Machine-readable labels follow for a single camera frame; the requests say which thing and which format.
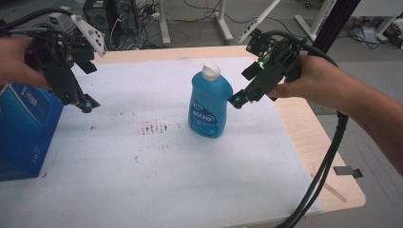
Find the finger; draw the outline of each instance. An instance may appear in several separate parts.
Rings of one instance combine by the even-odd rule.
[[[51,90],[51,87],[44,75],[24,64],[20,66],[14,79],[16,83],[24,83]]]
[[[297,64],[298,64],[299,66],[302,66],[303,63],[306,61],[307,58],[309,58],[308,55],[299,55]]]
[[[24,36],[24,37],[18,37],[18,41],[21,44],[21,47],[24,50],[27,50],[32,42],[32,38],[28,37],[28,36]]]
[[[288,86],[289,84],[280,84],[276,85],[269,93],[267,93],[267,96],[271,98],[287,98],[289,97],[288,95]]]

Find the bottle label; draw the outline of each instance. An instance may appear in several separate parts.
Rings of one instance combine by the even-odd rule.
[[[190,113],[193,123],[199,126],[199,130],[203,134],[215,135],[217,133],[219,128],[217,119],[204,105],[195,100],[190,107]]]

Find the white bottle cap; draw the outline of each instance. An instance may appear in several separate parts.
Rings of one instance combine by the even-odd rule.
[[[211,62],[204,62],[202,77],[207,81],[216,81],[220,77],[220,68]]]

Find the metal stand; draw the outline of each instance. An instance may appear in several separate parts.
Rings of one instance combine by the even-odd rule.
[[[224,42],[226,45],[228,45],[230,42],[232,42],[234,40],[234,38],[224,20],[225,3],[226,3],[226,0],[221,0],[219,11],[215,12],[214,15],[215,15],[215,17],[219,23],[219,26],[222,30],[222,33],[224,35],[224,38],[225,38]],[[164,0],[160,0],[160,30],[161,30],[161,36],[163,38],[163,45],[165,47],[170,46],[171,39],[169,37],[168,25],[166,24]]]
[[[383,35],[383,32],[388,28],[388,26],[394,21],[395,18],[396,17],[394,16],[385,17],[382,23],[376,28],[376,37],[380,42],[387,42],[389,40]]]
[[[319,14],[317,18],[315,18],[314,23],[311,27],[306,24],[305,20],[300,15],[295,15],[294,18],[297,20],[299,25],[305,31],[305,33],[309,36],[312,41],[315,41],[317,38],[317,30],[320,27],[320,24],[325,19],[328,11],[332,9],[332,6],[335,4],[336,0],[326,0],[323,3],[323,6],[320,8]]]
[[[264,10],[264,12],[255,19],[246,29],[246,31],[240,37],[239,43],[242,43],[249,36],[249,34],[258,27],[258,25],[266,18],[267,15],[275,8],[275,6],[279,3],[280,0],[274,0],[268,8]]]
[[[216,16],[217,22],[219,23],[219,26],[224,35],[224,38],[225,38],[224,42],[226,45],[228,45],[230,42],[232,42],[234,40],[234,37],[232,37],[231,31],[229,30],[229,28],[226,25],[226,22],[224,20],[225,3],[226,3],[226,0],[221,0],[220,10],[218,12],[215,12],[214,15]]]
[[[160,0],[160,31],[163,38],[163,45],[165,47],[170,46],[171,38],[169,38],[168,25],[166,24],[164,0]]]

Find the black cable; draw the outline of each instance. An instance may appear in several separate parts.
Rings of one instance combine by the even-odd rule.
[[[15,20],[13,22],[10,22],[10,23],[6,24],[5,29],[6,30],[14,29],[16,27],[24,25],[26,22],[29,22],[30,20],[33,20],[33,19],[35,19],[37,17],[40,17],[40,16],[45,15],[45,14],[50,14],[50,13],[53,13],[53,12],[60,12],[60,13],[63,13],[65,15],[67,15],[67,16],[73,15],[71,12],[69,12],[67,10],[64,10],[64,9],[54,9],[54,8],[41,9],[41,10],[35,11],[35,12],[33,12],[33,13],[23,17],[23,18],[20,18],[18,20]]]
[[[274,30],[274,31],[268,31],[266,33],[263,33],[260,37],[262,40],[266,40],[267,38],[271,36],[279,35],[282,36],[291,42],[298,44],[301,48],[308,50],[311,54],[314,54],[316,56],[322,57],[332,63],[333,65],[337,66],[335,61],[333,61],[328,55],[326,55],[323,51],[316,47],[312,47],[306,44],[306,41],[304,40],[299,40],[297,37],[284,32],[280,30]],[[343,134],[348,122],[348,117],[340,112],[337,112],[338,116],[338,125],[336,128],[336,133],[332,139],[332,143],[329,146],[329,149],[323,159],[322,164],[317,170],[316,175],[314,176],[314,179],[312,180],[310,186],[308,187],[307,192],[305,193],[305,196],[303,197],[302,201],[298,205],[297,209],[295,212],[283,223],[277,226],[277,228],[289,228],[289,227],[294,227],[299,220],[303,217],[303,215],[309,210],[309,208],[312,206],[312,204],[315,202],[317,199],[317,196],[319,195],[325,181],[327,178],[327,175],[329,173],[329,170],[331,168],[333,159],[335,157],[336,151],[341,143],[341,140],[343,138]]]
[[[207,8],[204,8],[204,7],[197,7],[197,6],[190,5],[190,4],[188,4],[188,3],[186,2],[186,0],[183,0],[183,2],[184,2],[188,7],[191,7],[191,8],[201,9],[201,10],[211,10],[211,9],[208,8],[208,7],[207,7]],[[204,19],[206,18],[206,17],[205,17],[205,14],[206,14],[207,12],[204,13],[204,18],[195,19],[195,20],[192,20],[192,21],[183,21],[183,20],[174,20],[174,21],[177,21],[177,22],[196,22],[196,21],[204,20]],[[246,23],[249,23],[249,22],[251,22],[251,21],[253,21],[253,20],[255,20],[255,19],[258,18],[258,17],[254,17],[254,18],[251,18],[251,19],[249,19],[249,20],[247,20],[247,21],[237,21],[237,20],[235,20],[234,18],[232,18],[231,16],[229,16],[227,13],[225,13],[224,15],[225,15],[226,17],[228,17],[231,21],[233,21],[234,23],[237,23],[237,24],[246,24]],[[299,35],[294,34],[293,32],[291,32],[291,31],[287,28],[287,26],[286,26],[283,22],[281,22],[280,20],[278,20],[278,19],[276,19],[276,18],[273,18],[273,17],[265,17],[265,18],[280,23],[282,26],[284,26],[284,28],[285,28],[289,33],[291,33],[292,35],[294,35],[294,36],[296,36],[296,37],[298,37],[298,38],[306,38],[306,36],[299,36]]]
[[[362,41],[368,48],[370,48],[370,49],[377,49],[382,43],[380,43],[379,42],[379,44],[377,44],[375,47],[371,47],[368,43],[368,41],[366,41],[366,40],[364,40],[362,37],[360,37],[360,36],[356,36],[356,37],[353,37],[353,36],[351,36],[351,38],[353,38],[354,40],[357,40],[357,41]]]
[[[315,202],[321,189],[323,188],[323,185],[329,174],[333,159],[335,158],[337,149],[341,143],[348,122],[348,117],[346,115],[337,112],[337,116],[338,116],[338,124],[336,128],[336,133],[332,139],[332,143],[323,159],[322,164],[317,170],[317,174],[315,175],[314,179],[311,182],[311,185],[308,188],[306,195],[302,199],[301,203],[299,204],[298,208],[295,210],[293,215],[280,225],[276,226],[276,228],[294,227],[299,222],[299,220],[305,215],[305,213],[309,210],[312,204]]]
[[[141,20],[142,29],[140,30],[140,35],[143,34],[143,30],[144,30],[145,39],[144,39],[144,42],[143,42],[142,46],[140,47],[140,49],[144,49],[145,44],[148,42],[148,31],[147,31],[145,26],[151,21],[151,20],[148,20],[148,22],[145,24],[144,20],[145,20],[145,17],[143,17],[142,20]]]
[[[30,32],[50,32],[50,33],[57,33],[57,34],[63,34],[62,31],[54,29],[54,28],[14,28],[11,30],[8,30],[8,33],[13,34],[13,33],[30,33]]]
[[[213,15],[213,13],[215,13],[215,12],[217,11],[217,7],[219,6],[219,3],[220,3],[220,2],[221,2],[221,0],[218,1],[217,4],[216,4],[216,6],[211,10],[210,15],[206,16],[206,13],[209,12],[209,11],[208,11],[208,2],[207,2],[207,0],[206,0],[206,3],[207,3],[207,11],[203,14],[204,17],[205,17],[205,18],[211,18],[211,16]]]

